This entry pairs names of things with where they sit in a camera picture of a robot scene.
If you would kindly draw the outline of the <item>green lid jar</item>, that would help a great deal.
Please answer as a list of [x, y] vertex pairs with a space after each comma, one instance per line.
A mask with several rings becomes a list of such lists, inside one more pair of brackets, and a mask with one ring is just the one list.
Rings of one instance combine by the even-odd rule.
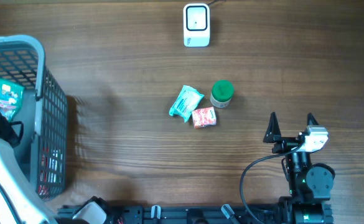
[[219, 80], [212, 87], [210, 102], [214, 107], [226, 108], [230, 104], [234, 90], [234, 86], [230, 81]]

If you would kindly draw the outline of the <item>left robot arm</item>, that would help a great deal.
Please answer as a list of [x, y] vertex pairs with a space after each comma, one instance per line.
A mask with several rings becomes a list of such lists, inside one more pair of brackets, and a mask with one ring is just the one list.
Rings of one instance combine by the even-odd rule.
[[23, 131], [22, 122], [10, 123], [0, 112], [0, 222], [56, 223], [54, 212], [32, 189], [16, 161], [14, 147]]

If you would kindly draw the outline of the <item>teal wet wipes packet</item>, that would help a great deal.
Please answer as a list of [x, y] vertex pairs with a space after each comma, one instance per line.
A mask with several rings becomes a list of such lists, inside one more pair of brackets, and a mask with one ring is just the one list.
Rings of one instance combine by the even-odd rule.
[[196, 89], [191, 86], [184, 85], [174, 104], [171, 106], [169, 115], [178, 115], [182, 117], [186, 123], [190, 119], [193, 110], [197, 108], [203, 97], [204, 95], [199, 93]]

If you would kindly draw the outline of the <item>red orange candy packet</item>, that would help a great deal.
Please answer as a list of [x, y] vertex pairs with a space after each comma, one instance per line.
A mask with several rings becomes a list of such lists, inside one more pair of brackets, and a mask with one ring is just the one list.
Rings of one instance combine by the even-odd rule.
[[192, 120], [195, 129], [217, 124], [217, 117], [214, 107], [200, 108], [192, 112]]

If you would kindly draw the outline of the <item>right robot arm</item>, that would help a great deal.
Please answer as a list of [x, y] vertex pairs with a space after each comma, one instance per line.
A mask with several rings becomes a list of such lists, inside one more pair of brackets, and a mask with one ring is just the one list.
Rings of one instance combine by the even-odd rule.
[[335, 171], [323, 163], [312, 163], [310, 155], [323, 149], [329, 133], [314, 116], [307, 115], [307, 127], [296, 137], [283, 137], [275, 112], [271, 113], [263, 142], [273, 143], [272, 153], [282, 157], [282, 170], [290, 196], [280, 197], [275, 223], [331, 223], [330, 191]]

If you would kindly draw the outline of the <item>green 3M gloves bag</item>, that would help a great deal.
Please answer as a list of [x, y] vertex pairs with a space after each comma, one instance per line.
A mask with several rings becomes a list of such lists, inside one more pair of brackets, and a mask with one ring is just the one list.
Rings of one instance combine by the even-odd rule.
[[23, 86], [0, 79], [0, 112], [9, 122], [22, 108], [23, 93]]

